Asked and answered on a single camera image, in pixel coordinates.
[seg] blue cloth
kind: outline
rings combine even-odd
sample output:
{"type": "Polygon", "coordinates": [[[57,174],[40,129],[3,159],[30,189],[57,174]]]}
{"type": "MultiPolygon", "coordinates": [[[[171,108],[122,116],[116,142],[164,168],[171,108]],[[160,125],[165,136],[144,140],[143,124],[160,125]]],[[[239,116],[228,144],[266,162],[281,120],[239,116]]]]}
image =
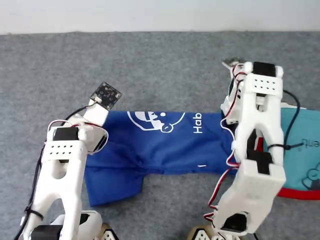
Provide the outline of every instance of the blue cloth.
{"type": "MultiPolygon", "coordinates": [[[[281,110],[284,132],[295,111],[281,110]]],[[[90,205],[140,193],[148,174],[224,172],[232,137],[221,129],[220,120],[220,113],[111,111],[104,125],[109,141],[102,151],[87,159],[85,181],[90,205]]],[[[319,111],[300,110],[287,144],[304,145],[285,153],[284,187],[320,191],[319,122],[319,111]]],[[[294,192],[289,197],[304,193],[294,192]]],[[[315,198],[320,199],[320,192],[313,195],[315,198]]]]}
{"type": "Polygon", "coordinates": [[[138,194],[147,174],[222,173],[232,137],[220,113],[111,111],[105,148],[87,159],[91,206],[138,194]]]}

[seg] white plastic bracket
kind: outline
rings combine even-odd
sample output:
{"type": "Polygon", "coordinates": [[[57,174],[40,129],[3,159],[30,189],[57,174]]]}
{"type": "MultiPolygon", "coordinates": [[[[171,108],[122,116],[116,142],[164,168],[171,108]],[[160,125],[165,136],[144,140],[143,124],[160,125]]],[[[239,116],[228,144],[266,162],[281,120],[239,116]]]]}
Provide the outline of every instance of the white plastic bracket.
{"type": "MultiPolygon", "coordinates": [[[[32,210],[44,216],[56,199],[62,200],[65,218],[61,240],[75,240],[78,235],[87,153],[85,144],[79,140],[47,141],[44,147],[32,210]]],[[[31,214],[23,239],[28,240],[31,231],[41,222],[38,216],[31,214]]]]}

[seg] white wire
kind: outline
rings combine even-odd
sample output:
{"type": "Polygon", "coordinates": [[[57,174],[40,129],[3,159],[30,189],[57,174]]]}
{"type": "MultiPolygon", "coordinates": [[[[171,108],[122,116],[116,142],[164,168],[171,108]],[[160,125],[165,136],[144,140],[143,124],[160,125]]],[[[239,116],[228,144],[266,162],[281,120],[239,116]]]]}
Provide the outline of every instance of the white wire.
{"type": "MultiPolygon", "coordinates": [[[[232,136],[232,141],[234,141],[234,140],[235,140],[235,135],[234,135],[234,133],[233,133],[229,128],[223,126],[223,122],[224,122],[226,119],[227,119],[227,118],[225,117],[225,118],[223,118],[223,119],[220,121],[220,127],[221,127],[222,129],[224,129],[224,130],[227,130],[227,131],[231,134],[231,136],[232,136]]],[[[232,149],[232,152],[230,153],[230,155],[229,155],[229,156],[226,158],[226,160],[225,160],[225,164],[227,164],[229,167],[238,167],[238,166],[239,166],[238,163],[229,163],[229,160],[233,157],[234,153],[235,153],[235,149],[232,149]]]]}
{"type": "Polygon", "coordinates": [[[50,128],[51,128],[51,126],[52,126],[52,124],[54,124],[54,123],[68,123],[68,124],[70,124],[70,125],[72,126],[72,123],[71,123],[71,122],[69,122],[69,121],[67,121],[67,120],[64,120],[64,119],[57,119],[57,120],[53,120],[52,122],[50,122],[50,123],[49,123],[49,126],[48,126],[48,128],[47,128],[47,132],[49,132],[49,130],[50,130],[50,128]]]}
{"type": "Polygon", "coordinates": [[[230,171],[230,169],[228,168],[228,169],[225,170],[224,173],[222,173],[222,175],[220,176],[218,182],[217,182],[216,185],[215,185],[215,188],[214,188],[214,190],[213,190],[213,193],[212,193],[212,195],[211,195],[211,197],[210,197],[210,199],[209,199],[209,201],[208,201],[208,206],[210,206],[210,205],[212,204],[212,202],[213,202],[213,200],[214,200],[213,198],[214,198],[214,196],[216,195],[216,191],[217,191],[217,189],[218,189],[218,187],[219,187],[219,185],[220,185],[220,182],[222,181],[222,179],[224,178],[224,176],[225,176],[229,171],[230,171]]]}

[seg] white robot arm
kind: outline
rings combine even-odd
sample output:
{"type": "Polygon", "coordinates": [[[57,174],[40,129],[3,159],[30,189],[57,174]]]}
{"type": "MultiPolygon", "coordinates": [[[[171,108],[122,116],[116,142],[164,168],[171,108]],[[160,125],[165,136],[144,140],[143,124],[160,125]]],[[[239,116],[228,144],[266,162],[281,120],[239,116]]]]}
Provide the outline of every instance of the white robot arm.
{"type": "Polygon", "coordinates": [[[271,211],[273,200],[286,181],[284,134],[281,129],[281,99],[283,69],[263,62],[238,63],[230,70],[233,82],[229,95],[221,105],[227,125],[237,124],[232,153],[236,163],[227,164],[237,173],[231,187],[212,206],[214,212],[206,218],[221,236],[238,239],[253,234],[271,211]],[[256,136],[264,137],[268,152],[255,149],[256,136]]]}
{"type": "Polygon", "coordinates": [[[51,122],[37,165],[41,171],[16,240],[116,240],[108,230],[101,232],[103,222],[98,212],[82,211],[80,197],[87,155],[107,143],[108,132],[102,126],[120,97],[120,92],[102,83],[89,105],[79,109],[86,109],[83,116],[71,114],[66,120],[51,122]],[[55,122],[64,124],[51,127],[55,122]],[[51,225],[41,225],[56,199],[62,200],[65,214],[51,225]]]}

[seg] cable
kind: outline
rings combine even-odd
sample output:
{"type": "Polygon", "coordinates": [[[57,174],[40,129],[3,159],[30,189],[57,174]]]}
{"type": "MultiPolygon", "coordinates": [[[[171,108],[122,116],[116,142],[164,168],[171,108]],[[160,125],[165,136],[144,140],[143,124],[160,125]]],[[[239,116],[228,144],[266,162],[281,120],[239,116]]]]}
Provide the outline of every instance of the cable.
{"type": "MultiPolygon", "coordinates": [[[[235,77],[234,79],[235,79],[236,81],[237,81],[237,77],[238,77],[239,75],[246,75],[246,73],[244,73],[243,71],[237,73],[237,74],[234,76],[234,77],[235,77]]],[[[231,103],[231,106],[230,106],[228,112],[226,113],[226,115],[224,116],[224,118],[221,119],[221,121],[220,121],[220,127],[221,127],[222,129],[224,129],[224,130],[227,130],[227,131],[231,134],[231,136],[232,136],[232,141],[235,140],[235,135],[234,135],[234,133],[233,133],[228,127],[223,126],[223,122],[227,119],[227,117],[229,116],[229,114],[231,113],[232,109],[234,108],[234,106],[235,106],[235,104],[236,104],[237,94],[238,94],[238,90],[239,90],[239,85],[240,85],[240,83],[241,83],[242,81],[243,81],[243,79],[237,81],[236,91],[235,91],[235,94],[234,94],[234,99],[233,99],[233,101],[232,101],[232,103],[231,103]]],[[[235,150],[233,149],[232,152],[231,152],[231,154],[227,157],[227,159],[226,159],[226,161],[225,161],[225,164],[227,164],[229,167],[239,167],[239,163],[230,163],[230,160],[231,160],[232,157],[234,156],[234,153],[235,153],[235,150]]]]}
{"type": "MultiPolygon", "coordinates": [[[[209,208],[211,208],[211,209],[213,209],[213,210],[215,210],[215,211],[218,211],[217,206],[212,205],[212,203],[213,203],[213,201],[215,200],[215,198],[216,198],[216,196],[217,196],[217,194],[218,194],[218,191],[219,191],[219,189],[220,189],[220,186],[221,186],[223,180],[226,178],[228,172],[229,172],[230,170],[233,170],[233,169],[238,169],[238,168],[237,168],[237,167],[230,167],[230,168],[228,168],[226,171],[224,171],[224,173],[220,176],[218,182],[216,183],[216,185],[215,185],[215,187],[214,187],[213,193],[212,193],[212,195],[211,195],[211,197],[210,197],[210,199],[209,199],[209,201],[208,201],[208,206],[209,206],[209,208]]],[[[213,220],[212,220],[211,217],[212,217],[214,214],[215,214],[214,211],[213,211],[213,212],[209,212],[209,213],[204,214],[203,217],[204,217],[204,219],[206,219],[206,220],[208,220],[209,222],[212,223],[213,220]]]]}
{"type": "Polygon", "coordinates": [[[68,124],[72,125],[72,124],[71,124],[69,121],[67,121],[67,120],[63,120],[63,119],[53,120],[53,121],[50,122],[49,125],[48,125],[47,133],[49,132],[52,124],[54,124],[54,123],[59,123],[59,122],[68,123],[68,124]]]}
{"type": "Polygon", "coordinates": [[[85,110],[85,109],[87,109],[87,108],[89,108],[89,107],[92,107],[92,106],[95,105],[95,104],[96,104],[96,102],[94,102],[94,103],[91,104],[91,105],[87,105],[87,106],[80,107],[79,109],[77,109],[77,110],[75,110],[73,113],[71,113],[69,116],[67,116],[67,117],[65,118],[65,120],[69,120],[73,115],[75,115],[75,114],[77,114],[77,113],[81,112],[82,110],[85,110]]]}
{"type": "Polygon", "coordinates": [[[258,236],[257,236],[257,234],[255,232],[253,233],[253,236],[254,236],[255,240],[259,240],[259,238],[258,238],[258,236]]]}
{"type": "Polygon", "coordinates": [[[300,108],[301,108],[301,104],[300,104],[298,98],[292,92],[290,92],[288,90],[283,90],[283,92],[288,94],[288,95],[290,95],[294,99],[294,101],[296,102],[296,111],[295,111],[295,113],[294,113],[294,115],[293,115],[293,117],[291,119],[291,122],[290,122],[290,124],[289,124],[289,126],[288,126],[288,128],[287,128],[287,130],[285,132],[283,145],[282,144],[271,144],[271,145],[268,146],[267,149],[269,150],[270,148],[273,148],[273,147],[282,147],[282,148],[284,148],[284,151],[283,151],[283,154],[284,154],[285,150],[290,150],[292,148],[300,147],[300,146],[303,145],[303,142],[297,143],[297,144],[293,144],[293,145],[287,145],[291,128],[294,125],[294,123],[295,123],[295,121],[296,121],[296,119],[298,117],[298,114],[299,114],[300,108]]]}
{"type": "Polygon", "coordinates": [[[218,232],[218,234],[219,234],[224,240],[226,240],[225,236],[223,236],[220,232],[218,232]]]}
{"type": "Polygon", "coordinates": [[[18,240],[20,235],[22,234],[22,232],[24,231],[27,223],[28,223],[28,220],[29,220],[29,217],[30,217],[30,214],[31,213],[37,213],[35,211],[30,211],[31,208],[32,208],[32,205],[34,203],[34,199],[35,199],[35,193],[36,193],[36,186],[37,186],[37,181],[38,181],[38,176],[39,176],[39,170],[41,169],[41,158],[42,158],[42,155],[44,153],[44,149],[45,149],[45,145],[43,145],[42,149],[41,149],[41,152],[40,152],[40,156],[38,158],[38,161],[36,162],[36,166],[35,166],[35,170],[34,170],[34,176],[33,176],[33,181],[32,181],[32,187],[31,187],[31,194],[30,194],[30,198],[29,198],[29,201],[28,201],[28,206],[25,208],[25,216],[24,216],[24,220],[20,226],[20,229],[18,231],[18,233],[16,234],[16,236],[14,237],[14,240],[18,240]]]}
{"type": "Polygon", "coordinates": [[[283,92],[286,93],[286,94],[288,94],[288,95],[290,95],[290,96],[295,100],[295,102],[296,102],[296,111],[295,111],[295,113],[294,113],[294,115],[293,115],[293,117],[292,117],[292,119],[291,119],[291,122],[290,122],[290,124],[289,124],[289,126],[288,126],[288,129],[286,130],[285,136],[284,136],[283,144],[284,144],[284,145],[287,145],[289,133],[290,133],[291,128],[292,128],[292,126],[294,125],[294,123],[295,123],[295,121],[296,121],[296,118],[297,118],[297,116],[298,116],[298,114],[299,114],[299,112],[300,112],[300,107],[301,107],[301,105],[300,105],[300,102],[299,102],[298,98],[297,98],[292,92],[289,92],[288,90],[283,90],[283,92]]]}

